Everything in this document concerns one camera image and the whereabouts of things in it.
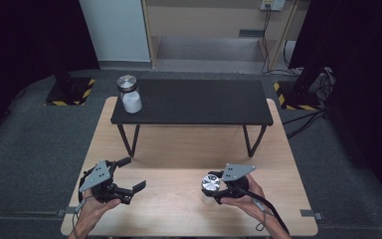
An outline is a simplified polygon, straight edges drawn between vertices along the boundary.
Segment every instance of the metal bracket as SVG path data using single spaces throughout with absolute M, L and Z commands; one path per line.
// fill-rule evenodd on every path
M 92 188 L 106 180 L 110 179 L 110 173 L 106 166 L 106 162 L 104 160 L 100 160 L 100 162 L 95 166 L 92 173 L 86 179 L 85 183 L 80 187 L 80 192 L 84 192 L 89 188 Z
M 255 166 L 227 163 L 222 175 L 223 181 L 235 181 L 256 170 Z

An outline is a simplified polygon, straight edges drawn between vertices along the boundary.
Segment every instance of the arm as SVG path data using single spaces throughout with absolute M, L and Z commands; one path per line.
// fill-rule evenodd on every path
M 247 174 L 247 178 L 250 184 L 249 190 L 262 197 L 265 197 L 265 194 L 263 193 L 263 189 L 257 184 L 254 178 L 250 174 Z M 260 208 L 256 205 L 256 203 L 253 202 L 253 198 L 251 198 L 250 196 L 245 195 L 241 198 L 224 197 L 221 199 L 221 202 L 223 204 L 237 206 L 241 210 L 246 212 L 248 215 L 250 215 L 251 217 L 254 217 L 258 221 L 265 223 L 266 229 L 269 231 L 269 233 L 271 234 L 273 238 L 276 238 L 276 239 L 290 238 L 290 236 L 282 229 L 278 220 L 272 215 L 263 213 L 260 210 Z
M 84 198 L 86 198 L 86 202 L 82 207 L 79 220 L 71 232 L 69 239 L 87 238 L 101 217 L 120 203 L 120 199 L 114 199 L 108 203 L 100 203 L 93 198 L 90 189 L 85 191 Z

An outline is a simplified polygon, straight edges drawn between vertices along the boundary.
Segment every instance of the black curtain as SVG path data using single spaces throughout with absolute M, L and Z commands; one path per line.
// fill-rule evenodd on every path
M 336 131 L 348 158 L 373 170 L 382 183 L 382 1 L 333 3 L 311 1 L 290 64 L 327 59 L 324 67 L 336 83 L 326 106 Z M 319 42 L 325 33 L 328 38 Z
M 99 66 L 79 0 L 0 0 L 0 119 L 26 86 L 82 69 Z

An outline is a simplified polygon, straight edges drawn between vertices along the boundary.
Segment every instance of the hazard tape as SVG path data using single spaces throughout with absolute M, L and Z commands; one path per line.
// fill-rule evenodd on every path
M 281 86 L 278 83 L 274 83 L 275 92 L 278 95 L 279 103 L 282 109 L 286 110 L 306 110 L 306 111 L 317 111 L 321 110 L 321 106 L 309 106 L 309 105 L 289 105 L 287 99 L 282 92 Z
M 89 84 L 86 88 L 85 93 L 83 94 L 81 99 L 77 99 L 77 101 L 51 101 L 51 102 L 45 102 L 46 106 L 57 106 L 57 107 L 64 107 L 64 106 L 82 106 L 87 98 L 90 95 L 90 92 L 92 91 L 92 87 L 95 85 L 96 80 L 90 79 Z

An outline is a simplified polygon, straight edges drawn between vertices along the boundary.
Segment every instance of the cable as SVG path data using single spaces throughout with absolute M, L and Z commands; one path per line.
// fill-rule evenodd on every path
M 265 28 L 264 28 L 264 33 L 265 35 L 263 36 L 262 38 L 262 45 L 263 45 L 263 48 L 266 52 L 266 56 L 265 56 L 265 61 L 263 62 L 263 67 L 262 67 L 262 73 L 263 74 L 272 74 L 272 75 L 282 75 L 282 76 L 298 76 L 298 74 L 292 72 L 292 71 L 285 71 L 285 70 L 271 70 L 270 69 L 270 56 L 269 56 L 269 51 L 268 51 L 268 43 L 267 43 L 267 40 L 266 40 L 266 33 L 267 33 L 267 30 L 268 30 L 268 27 L 269 27 L 269 23 L 270 23 L 270 18 L 271 18 L 271 15 L 272 15 L 272 7 L 270 4 L 267 4 L 266 5 L 266 21 L 265 21 Z
M 315 90 L 315 94 L 317 95 L 317 98 L 321 102 L 325 102 L 328 98 L 328 96 L 331 94 L 331 91 L 334 87 L 334 76 L 331 72 L 331 69 L 324 69 L 323 76 L 320 79 L 319 87 Z
M 274 207 L 274 206 L 273 206 L 273 205 L 272 205 L 266 198 L 264 198 L 264 197 L 262 197 L 262 196 L 259 196 L 259 195 L 257 195 L 257 194 L 254 193 L 254 192 L 247 191 L 247 190 L 244 190 L 244 189 L 241 189 L 241 188 L 239 188 L 239 190 L 240 190 L 241 192 L 245 193 L 246 195 L 249 195 L 249 196 L 251 196 L 252 198 L 257 199 L 257 200 L 263 202 L 266 206 L 268 206 L 268 207 L 271 209 L 271 211 L 272 211 L 273 215 L 275 216 L 275 218 L 278 220 L 278 222 L 279 222 L 279 224 L 281 225 L 281 227 L 284 229 L 284 231 L 285 231 L 287 234 L 289 234 L 289 230 L 287 229 L 287 226 L 286 226 L 285 223 L 282 221 L 282 219 L 281 219 L 281 217 L 279 216 L 278 212 L 276 211 L 275 207 Z
M 319 112 L 315 112 L 315 113 L 311 113 L 311 114 L 308 114 L 306 116 L 303 116 L 303 117 L 300 117 L 300 118 L 296 118 L 296 119 L 291 119 L 291 120 L 288 120 L 284 123 L 282 123 L 283 125 L 287 124 L 287 123 L 290 123 L 290 122 L 293 122 L 293 121 L 297 121 L 297 120 L 301 120 L 301 119 L 304 119 L 304 118 L 307 118 L 307 117 L 310 117 L 312 115 L 317 115 L 318 113 L 321 113 L 321 112 L 324 112 L 324 110 L 321 110 Z
M 284 43 L 284 62 L 285 62 L 286 67 L 287 67 L 293 74 L 295 74 L 295 75 L 297 75 L 297 76 L 300 75 L 300 74 L 294 72 L 294 71 L 292 70 L 292 68 L 289 67 L 289 62 L 287 61 L 287 41 L 285 41 L 285 43 Z
M 327 117 L 326 117 L 327 114 L 323 114 L 323 115 L 317 117 L 318 114 L 320 114 L 324 111 L 325 110 L 321 110 L 319 112 L 316 112 L 315 114 L 311 114 L 311 118 L 303 126 L 301 126 L 300 128 L 298 128 L 298 129 L 294 130 L 293 132 L 286 135 L 287 139 L 290 139 L 290 138 L 294 137 L 295 135 L 297 135 L 298 133 L 306 130 L 307 128 L 309 128 L 312 125 L 312 123 L 314 121 L 318 120 L 319 118 L 327 119 Z
M 74 232 L 74 237 L 75 237 L 75 238 L 79 238 L 79 237 L 77 236 L 77 232 L 76 232 L 76 222 L 75 222 L 74 219 L 77 217 L 77 221 L 79 220 L 79 213 L 80 213 L 80 210 L 81 210 L 82 207 L 86 204 L 87 199 L 89 199 L 89 198 L 91 198 L 91 197 L 94 197 L 94 196 L 88 196 L 88 197 L 84 198 L 84 199 L 82 200 L 82 202 L 80 202 L 80 204 L 76 207 L 76 210 L 74 211 L 72 222 L 73 222 L 73 232 Z
M 265 229 L 265 225 L 266 225 L 266 211 L 263 211 L 263 222 L 257 224 L 256 230 L 257 231 L 263 231 Z

